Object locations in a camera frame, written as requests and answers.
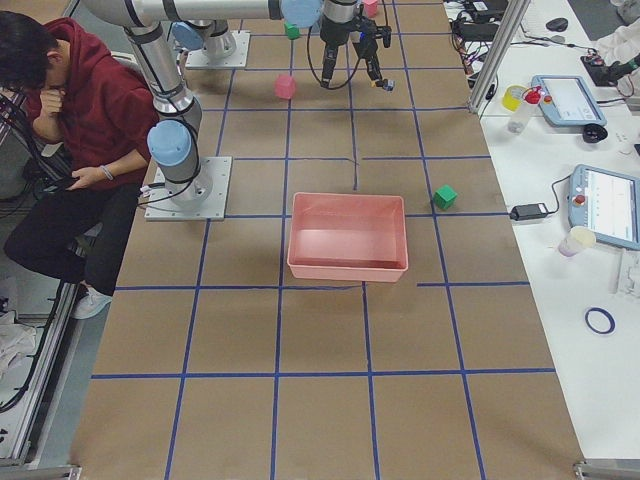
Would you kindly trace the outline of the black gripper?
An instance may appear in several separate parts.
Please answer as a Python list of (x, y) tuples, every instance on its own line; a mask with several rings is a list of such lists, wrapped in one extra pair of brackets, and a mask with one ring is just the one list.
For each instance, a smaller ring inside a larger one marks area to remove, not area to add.
[(359, 33), (359, 39), (353, 40), (352, 44), (355, 48), (359, 60), (364, 60), (366, 64), (367, 74), (374, 87), (381, 88), (383, 77), (378, 59), (378, 41), (373, 39), (376, 22), (363, 15), (357, 15), (353, 19), (353, 34)]
[(340, 36), (330, 36), (330, 35), (321, 35), (321, 39), (323, 40), (324, 53), (323, 53), (323, 61), (322, 61), (322, 72), (320, 77), (320, 85), (323, 88), (329, 88), (330, 82), (333, 78), (339, 48), (344, 44), (342, 38)]

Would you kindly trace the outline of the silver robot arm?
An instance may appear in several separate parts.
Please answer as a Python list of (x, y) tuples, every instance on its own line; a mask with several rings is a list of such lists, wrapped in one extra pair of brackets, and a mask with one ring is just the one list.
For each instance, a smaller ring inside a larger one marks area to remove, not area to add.
[(215, 190), (226, 189), (228, 182), (210, 175), (224, 159), (206, 159), (198, 152), (202, 110), (179, 71), (163, 22), (212, 25), (219, 20), (270, 19), (299, 27), (318, 24), (325, 43), (322, 86), (331, 80), (339, 47), (363, 27), (362, 9), (355, 1), (89, 1), (86, 7), (101, 20), (124, 28), (153, 94), (160, 122), (151, 129), (147, 143), (164, 181), (141, 206), (147, 214), (167, 218), (206, 217), (206, 203), (225, 199), (225, 193)]
[[(395, 83), (381, 73), (377, 55), (378, 43), (388, 48), (391, 28), (379, 26), (362, 13), (345, 23), (327, 18), (319, 22), (319, 33), (325, 43), (322, 71), (314, 77), (325, 89), (331, 89), (331, 79), (337, 63), (339, 48), (350, 42), (358, 63), (366, 64), (367, 74), (374, 87), (392, 91)], [(175, 22), (172, 34), (180, 53), (177, 64), (180, 72), (186, 70), (222, 70), (244, 68), (247, 63), (250, 32), (231, 30), (225, 20), (209, 25), (193, 22)]]

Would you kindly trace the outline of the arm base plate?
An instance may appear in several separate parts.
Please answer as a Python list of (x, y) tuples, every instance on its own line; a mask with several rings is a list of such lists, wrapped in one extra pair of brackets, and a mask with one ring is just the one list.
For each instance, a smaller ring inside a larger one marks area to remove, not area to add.
[(199, 172), (195, 161), (180, 166), (159, 164), (154, 181), (162, 183), (151, 190), (144, 217), (148, 221), (196, 221), (225, 217), (232, 158), (200, 157)]
[(188, 53), (187, 70), (244, 69), (250, 45), (248, 30), (229, 30), (208, 38), (199, 50)]

